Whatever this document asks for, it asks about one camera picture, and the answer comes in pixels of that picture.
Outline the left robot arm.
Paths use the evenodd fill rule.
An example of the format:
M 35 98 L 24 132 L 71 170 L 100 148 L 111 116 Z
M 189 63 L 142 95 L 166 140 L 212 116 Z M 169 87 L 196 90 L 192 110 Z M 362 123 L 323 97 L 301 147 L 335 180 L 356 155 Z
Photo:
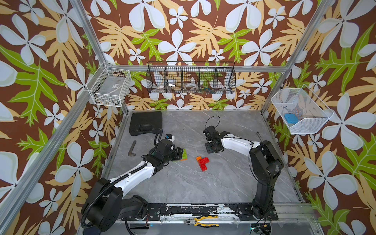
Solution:
M 138 165 L 113 179 L 99 179 L 81 210 L 81 227 L 85 230 L 94 227 L 101 233 L 109 230 L 118 219 L 145 218 L 148 202 L 137 195 L 128 199 L 125 196 L 169 162 L 182 159 L 184 151 L 175 146 L 174 140 L 172 134 L 166 134 L 164 138 L 161 133 L 156 134 L 154 147 L 142 156 Z

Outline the long red lego brick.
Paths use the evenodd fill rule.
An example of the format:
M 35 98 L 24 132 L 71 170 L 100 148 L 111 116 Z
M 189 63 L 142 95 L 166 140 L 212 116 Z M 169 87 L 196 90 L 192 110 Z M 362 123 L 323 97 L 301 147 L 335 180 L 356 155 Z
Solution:
M 198 163 L 199 163 L 200 168 L 201 168 L 201 170 L 202 170 L 203 172 L 207 170 L 207 166 L 206 166 L 206 164 L 202 164 L 201 160 L 200 160 Z

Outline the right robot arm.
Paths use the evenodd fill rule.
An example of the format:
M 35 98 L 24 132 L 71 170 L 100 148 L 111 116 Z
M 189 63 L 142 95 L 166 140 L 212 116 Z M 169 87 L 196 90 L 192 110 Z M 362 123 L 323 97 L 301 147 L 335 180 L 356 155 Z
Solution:
M 275 184 L 284 168 L 273 144 L 267 140 L 250 141 L 227 131 L 219 133 L 212 125 L 205 128 L 203 134 L 207 140 L 205 147 L 208 153 L 220 153 L 229 149 L 248 157 L 249 166 L 258 182 L 251 215 L 260 220 L 268 217 L 273 206 Z

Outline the lime green lego brick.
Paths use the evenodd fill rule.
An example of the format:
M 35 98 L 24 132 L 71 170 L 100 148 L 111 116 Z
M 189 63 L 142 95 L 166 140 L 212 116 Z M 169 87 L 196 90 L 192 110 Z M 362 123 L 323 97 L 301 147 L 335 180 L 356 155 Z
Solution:
M 183 154 L 182 154 L 182 161 L 185 161 L 185 160 L 187 160 L 187 158 L 188 158 L 188 155 L 187 155 L 187 150 L 186 150 L 186 149 L 184 149 L 184 150 L 183 150 Z

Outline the small red lego brick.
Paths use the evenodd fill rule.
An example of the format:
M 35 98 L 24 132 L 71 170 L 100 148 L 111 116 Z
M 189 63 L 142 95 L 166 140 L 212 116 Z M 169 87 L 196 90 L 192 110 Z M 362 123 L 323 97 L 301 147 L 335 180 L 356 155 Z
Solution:
M 205 158 L 201 159 L 201 162 L 202 162 L 202 164 L 207 164 L 210 161 L 209 161 L 209 159 L 207 157 L 205 157 Z

